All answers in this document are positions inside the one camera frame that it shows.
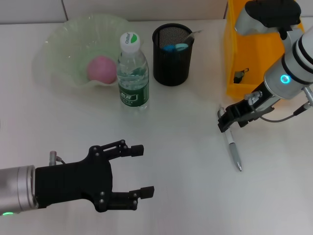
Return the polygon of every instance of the bottle cap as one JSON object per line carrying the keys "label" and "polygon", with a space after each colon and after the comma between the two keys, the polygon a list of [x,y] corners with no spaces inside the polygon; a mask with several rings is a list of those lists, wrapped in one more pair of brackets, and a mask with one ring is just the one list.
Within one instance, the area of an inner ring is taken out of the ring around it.
{"label": "bottle cap", "polygon": [[133,32],[124,33],[120,38],[121,49],[126,53],[134,53],[140,49],[139,36]]}

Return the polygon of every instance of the silver pen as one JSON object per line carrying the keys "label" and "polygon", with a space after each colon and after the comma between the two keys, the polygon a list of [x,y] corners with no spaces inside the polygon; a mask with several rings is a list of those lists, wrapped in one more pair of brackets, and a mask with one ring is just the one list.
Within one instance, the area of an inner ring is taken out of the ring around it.
{"label": "silver pen", "polygon": [[[220,118],[224,113],[225,113],[224,108],[220,108],[218,113],[217,113],[217,116]],[[225,135],[226,135],[226,139],[227,139],[228,144],[229,144],[230,154],[231,154],[231,156],[232,156],[232,158],[234,160],[234,163],[235,163],[236,167],[240,171],[242,171],[243,168],[242,168],[242,165],[241,165],[241,160],[240,160],[239,153],[238,153],[238,150],[237,150],[237,147],[236,147],[236,143],[234,141],[234,138],[233,138],[233,135],[231,133],[230,128],[228,128],[225,131]]]}

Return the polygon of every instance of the blue light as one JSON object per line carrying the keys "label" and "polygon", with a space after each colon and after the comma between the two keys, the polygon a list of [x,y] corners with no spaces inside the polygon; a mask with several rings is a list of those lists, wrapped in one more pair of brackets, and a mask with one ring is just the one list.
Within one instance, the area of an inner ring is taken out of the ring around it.
{"label": "blue light", "polygon": [[290,83],[290,81],[291,81],[291,79],[290,79],[290,77],[289,77],[288,75],[282,75],[282,76],[280,77],[280,80],[281,80],[281,82],[284,83],[284,84],[288,84],[288,83]]}

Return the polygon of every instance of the yellow bin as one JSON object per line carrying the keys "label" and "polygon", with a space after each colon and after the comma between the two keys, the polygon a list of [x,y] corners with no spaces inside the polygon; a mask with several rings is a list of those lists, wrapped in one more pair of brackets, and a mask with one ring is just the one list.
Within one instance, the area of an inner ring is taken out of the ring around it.
{"label": "yellow bin", "polygon": [[[278,33],[241,36],[235,31],[236,20],[248,0],[228,0],[227,24],[224,33],[224,60],[227,95],[243,99],[263,82],[264,73],[284,53]],[[302,23],[299,28],[304,31]],[[234,83],[237,71],[249,68],[241,83]]]}

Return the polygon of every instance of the pen holder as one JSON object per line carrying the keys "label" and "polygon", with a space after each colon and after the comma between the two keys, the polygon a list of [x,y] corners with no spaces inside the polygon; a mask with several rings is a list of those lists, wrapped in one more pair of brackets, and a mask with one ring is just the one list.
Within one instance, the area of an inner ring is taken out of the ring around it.
{"label": "pen holder", "polygon": [[168,23],[157,28],[153,35],[153,75],[165,86],[177,86],[188,78],[194,39],[185,47],[180,42],[192,31],[178,23]]}

